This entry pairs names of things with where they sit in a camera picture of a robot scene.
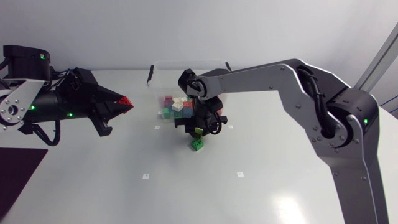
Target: green block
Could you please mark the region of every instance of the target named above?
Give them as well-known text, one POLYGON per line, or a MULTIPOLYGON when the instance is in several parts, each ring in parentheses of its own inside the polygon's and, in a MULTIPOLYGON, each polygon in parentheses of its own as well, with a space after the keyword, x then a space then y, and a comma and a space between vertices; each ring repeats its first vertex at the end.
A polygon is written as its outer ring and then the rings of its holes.
POLYGON ((195 133, 203 135, 203 129, 195 128, 195 133))
POLYGON ((202 140, 200 139, 194 139, 191 142, 191 146, 195 151, 198 151, 199 149, 201 149, 205 144, 203 143, 202 140))
POLYGON ((182 112, 174 111, 174 119, 182 118, 182 112))
POLYGON ((163 119, 170 119, 171 118, 171 113, 170 113, 170 110, 168 109, 168 108, 164 108, 163 110, 162 110, 162 117, 163 117, 163 119))
POLYGON ((195 133, 195 139, 202 139, 203 136, 201 134, 195 133))

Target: toy block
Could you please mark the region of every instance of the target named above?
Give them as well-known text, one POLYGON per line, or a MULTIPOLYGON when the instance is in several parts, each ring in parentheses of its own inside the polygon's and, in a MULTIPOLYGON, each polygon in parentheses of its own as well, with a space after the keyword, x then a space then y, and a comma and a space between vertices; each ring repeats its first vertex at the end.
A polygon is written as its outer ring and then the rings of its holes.
POLYGON ((195 133, 202 135, 203 134, 203 129, 195 128, 195 133))
POLYGON ((192 102, 191 101, 182 102, 182 105, 184 105, 184 107, 189 107, 189 108, 192 109, 192 102))
POLYGON ((191 146, 192 146, 192 148, 193 148, 195 151, 198 151, 199 149, 203 148, 204 145, 205 145, 205 144, 204 144, 203 141, 200 140, 200 139, 194 139, 194 140, 191 142, 191 146))
POLYGON ((169 110, 172 109, 173 101, 172 100, 165 100, 164 101, 164 107, 168 108, 169 110))
POLYGON ((173 110, 180 112, 183 108, 183 105, 181 102, 176 102, 172 105, 173 110))
POLYGON ((203 136, 201 134, 195 133, 195 139, 202 139, 203 136))
POLYGON ((182 116, 184 118, 190 118, 193 116, 193 110, 190 107, 184 107, 182 109, 182 116))
POLYGON ((174 111, 174 119, 182 118, 182 113, 178 111, 174 111))
POLYGON ((173 102, 174 103, 181 102, 181 97, 173 98, 173 102))
POLYGON ((163 117, 163 119, 170 119, 172 117, 170 110, 168 108, 164 108, 162 110, 162 117, 163 117))

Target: white block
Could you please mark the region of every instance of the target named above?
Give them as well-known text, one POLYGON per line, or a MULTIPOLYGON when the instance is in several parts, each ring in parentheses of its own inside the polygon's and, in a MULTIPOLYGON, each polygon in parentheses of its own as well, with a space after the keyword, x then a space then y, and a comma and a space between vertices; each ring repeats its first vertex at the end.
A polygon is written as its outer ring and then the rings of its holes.
POLYGON ((174 103, 181 102, 181 97, 173 98, 173 102, 174 103))
POLYGON ((184 105, 181 102, 176 102, 176 103, 173 103, 173 105, 172 105, 173 110, 178 111, 178 112, 180 112, 183 107, 184 107, 184 105))

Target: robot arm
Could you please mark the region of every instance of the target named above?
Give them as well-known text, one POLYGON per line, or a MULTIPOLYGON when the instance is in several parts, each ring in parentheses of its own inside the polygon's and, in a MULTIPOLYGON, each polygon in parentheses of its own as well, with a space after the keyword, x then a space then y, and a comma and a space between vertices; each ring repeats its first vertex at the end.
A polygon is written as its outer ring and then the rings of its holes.
POLYGON ((305 129, 316 154, 330 167, 345 222, 388 223, 377 159, 378 105, 368 93, 301 60, 233 72, 217 69, 200 76, 186 70, 178 84, 193 98, 194 116, 176 119, 175 126, 185 125, 191 135, 195 126, 208 133, 221 131, 226 117, 215 113, 222 108, 218 95, 277 90, 286 112, 305 129))
POLYGON ((127 97, 99 86, 91 71, 82 68, 51 85, 50 54, 44 50, 6 45, 4 56, 0 69, 8 65, 9 74, 0 83, 0 131, 36 133, 56 146, 61 120, 89 118, 98 134, 107 136, 112 131, 108 121, 133 107, 127 97), (44 121, 55 121, 53 141, 36 124, 44 121))

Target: red block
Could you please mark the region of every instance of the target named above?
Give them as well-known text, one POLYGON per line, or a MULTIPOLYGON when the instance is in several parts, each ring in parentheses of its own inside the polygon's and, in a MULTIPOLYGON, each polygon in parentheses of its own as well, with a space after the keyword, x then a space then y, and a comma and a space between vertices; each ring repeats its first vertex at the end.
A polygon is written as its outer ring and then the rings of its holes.
POLYGON ((182 102, 182 104, 184 105, 184 107, 190 107, 192 109, 192 102, 191 101, 182 102))

